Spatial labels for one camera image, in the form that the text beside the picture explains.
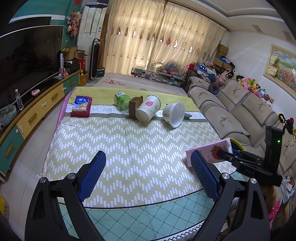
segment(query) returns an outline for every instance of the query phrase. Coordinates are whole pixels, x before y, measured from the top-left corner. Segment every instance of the yellow drawer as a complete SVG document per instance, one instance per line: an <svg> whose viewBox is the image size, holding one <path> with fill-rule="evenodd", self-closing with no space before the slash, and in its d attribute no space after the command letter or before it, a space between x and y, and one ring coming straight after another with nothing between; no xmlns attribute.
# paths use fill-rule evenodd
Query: yellow drawer
<svg viewBox="0 0 296 241"><path fill-rule="evenodd" d="M52 91L50 91L46 96L44 96L42 99L45 103L45 112L49 112L50 109L61 99L64 97L64 85L60 84L58 87L54 88Z"/></svg>
<svg viewBox="0 0 296 241"><path fill-rule="evenodd" d="M32 129L45 116L45 99L42 98L33 105L17 122L17 127L20 130L24 139L27 138Z"/></svg>

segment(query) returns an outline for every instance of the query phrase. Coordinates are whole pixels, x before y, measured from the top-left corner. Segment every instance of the beige sofa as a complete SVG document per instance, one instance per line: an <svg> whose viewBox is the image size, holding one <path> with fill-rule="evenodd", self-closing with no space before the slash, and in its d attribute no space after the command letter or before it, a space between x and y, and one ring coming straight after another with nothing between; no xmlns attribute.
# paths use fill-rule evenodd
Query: beige sofa
<svg viewBox="0 0 296 241"><path fill-rule="evenodd" d="M256 155L265 155L265 127L283 129L276 113L260 98L235 80L227 80L218 96L209 91L209 83L197 77L191 80L188 96L208 119L221 139L232 137ZM296 143L287 131L283 136L278 172L293 177L296 174Z"/></svg>

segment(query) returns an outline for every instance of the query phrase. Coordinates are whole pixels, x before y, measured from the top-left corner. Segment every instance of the paper cup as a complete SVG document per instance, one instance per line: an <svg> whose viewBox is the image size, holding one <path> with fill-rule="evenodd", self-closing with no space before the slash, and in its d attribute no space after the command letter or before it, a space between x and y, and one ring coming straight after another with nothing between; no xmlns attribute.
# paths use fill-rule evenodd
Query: paper cup
<svg viewBox="0 0 296 241"><path fill-rule="evenodd" d="M181 102L167 104L163 109L163 118L173 128L178 128L184 119L185 107Z"/></svg>
<svg viewBox="0 0 296 241"><path fill-rule="evenodd" d="M148 123L157 111L160 110L161 102L158 96L148 95L140 107L136 110L136 118L140 122Z"/></svg>

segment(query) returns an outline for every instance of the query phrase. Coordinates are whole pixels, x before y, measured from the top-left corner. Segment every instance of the black tower fan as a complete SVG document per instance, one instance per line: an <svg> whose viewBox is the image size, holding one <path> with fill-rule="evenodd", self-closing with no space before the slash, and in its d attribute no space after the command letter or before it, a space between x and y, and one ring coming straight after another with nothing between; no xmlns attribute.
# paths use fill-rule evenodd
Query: black tower fan
<svg viewBox="0 0 296 241"><path fill-rule="evenodd" d="M92 46L91 46L91 61L90 61L90 75L89 79L87 80L88 83L94 84L97 83L98 80L96 79L96 72L98 68L98 61L99 61L99 51L100 51L100 40L94 39Z"/></svg>

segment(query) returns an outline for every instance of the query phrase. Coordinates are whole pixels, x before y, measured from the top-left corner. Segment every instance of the silver bolt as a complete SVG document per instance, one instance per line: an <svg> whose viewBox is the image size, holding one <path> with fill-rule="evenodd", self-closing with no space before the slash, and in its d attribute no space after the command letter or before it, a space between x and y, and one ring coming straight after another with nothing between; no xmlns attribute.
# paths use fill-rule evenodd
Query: silver bolt
<svg viewBox="0 0 296 241"><path fill-rule="evenodd" d="M229 176L228 173L223 173L223 174L222 174L222 177L223 177L224 179L229 179L229 178L230 178L230 176Z"/></svg>
<svg viewBox="0 0 296 241"><path fill-rule="evenodd" d="M67 177L68 177L68 179L73 179L73 178L75 178L75 176L76 176L75 173L69 173Z"/></svg>
<svg viewBox="0 0 296 241"><path fill-rule="evenodd" d="M42 177L42 178L39 179L40 183L44 183L45 181L46 181L46 177Z"/></svg>
<svg viewBox="0 0 296 241"><path fill-rule="evenodd" d="M251 178L251 183L256 184L257 180L255 178Z"/></svg>

